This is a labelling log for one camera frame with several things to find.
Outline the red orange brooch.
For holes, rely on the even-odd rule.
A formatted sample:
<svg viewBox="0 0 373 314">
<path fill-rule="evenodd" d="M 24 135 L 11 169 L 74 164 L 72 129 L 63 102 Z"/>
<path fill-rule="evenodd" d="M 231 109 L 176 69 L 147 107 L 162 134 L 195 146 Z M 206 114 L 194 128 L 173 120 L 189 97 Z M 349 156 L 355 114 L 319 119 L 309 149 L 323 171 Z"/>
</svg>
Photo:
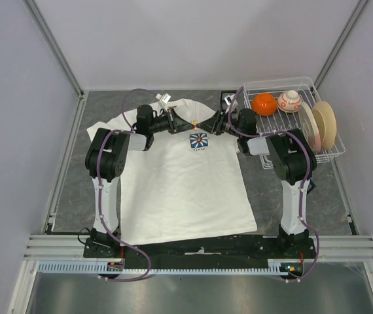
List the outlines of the red orange brooch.
<svg viewBox="0 0 373 314">
<path fill-rule="evenodd" d="M 193 126 L 193 130 L 194 131 L 198 131 L 198 121 L 197 120 L 193 120 L 191 122 L 192 126 Z"/>
</svg>

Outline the white t-shirt with flower print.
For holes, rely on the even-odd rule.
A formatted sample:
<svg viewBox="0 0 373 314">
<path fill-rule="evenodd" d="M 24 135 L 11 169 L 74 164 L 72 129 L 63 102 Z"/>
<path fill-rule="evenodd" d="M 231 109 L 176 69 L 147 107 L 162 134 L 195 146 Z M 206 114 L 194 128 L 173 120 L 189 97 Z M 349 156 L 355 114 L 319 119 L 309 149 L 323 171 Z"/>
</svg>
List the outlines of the white t-shirt with flower print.
<svg viewBox="0 0 373 314">
<path fill-rule="evenodd" d="M 131 245 L 257 230 L 236 138 L 203 130 L 157 133 L 129 151 L 116 191 L 121 239 Z"/>
</svg>

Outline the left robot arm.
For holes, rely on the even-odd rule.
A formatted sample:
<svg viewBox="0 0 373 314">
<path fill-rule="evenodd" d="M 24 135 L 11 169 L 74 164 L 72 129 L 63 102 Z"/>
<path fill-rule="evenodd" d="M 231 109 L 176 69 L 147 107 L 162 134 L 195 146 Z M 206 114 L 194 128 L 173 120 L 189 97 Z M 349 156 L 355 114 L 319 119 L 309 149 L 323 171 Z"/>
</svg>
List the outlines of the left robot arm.
<svg viewBox="0 0 373 314">
<path fill-rule="evenodd" d="M 149 150 L 155 133 L 175 134 L 197 125 L 181 118 L 173 107 L 158 113 L 150 105 L 141 105 L 136 113 L 133 131 L 98 128 L 85 158 L 96 200 L 96 220 L 90 231 L 90 241 L 106 257 L 116 256 L 121 248 L 117 238 L 116 191 L 128 152 Z"/>
</svg>

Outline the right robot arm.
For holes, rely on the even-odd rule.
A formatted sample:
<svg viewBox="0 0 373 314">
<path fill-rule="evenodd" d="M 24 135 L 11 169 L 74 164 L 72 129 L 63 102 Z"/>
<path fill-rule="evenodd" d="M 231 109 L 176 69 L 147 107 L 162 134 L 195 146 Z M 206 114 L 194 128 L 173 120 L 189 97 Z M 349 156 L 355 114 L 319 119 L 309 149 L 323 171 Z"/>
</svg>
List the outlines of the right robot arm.
<svg viewBox="0 0 373 314">
<path fill-rule="evenodd" d="M 311 250 L 313 241 L 309 238 L 306 204 L 311 174 L 317 164 L 302 132 L 293 129 L 262 137 L 257 130 L 257 115 L 251 109 L 241 109 L 235 119 L 226 111 L 219 110 L 196 126 L 210 134 L 236 136 L 240 151 L 250 155 L 257 154 L 258 142 L 267 144 L 283 192 L 283 214 L 276 245 L 278 253 L 289 258 L 300 251 Z"/>
</svg>

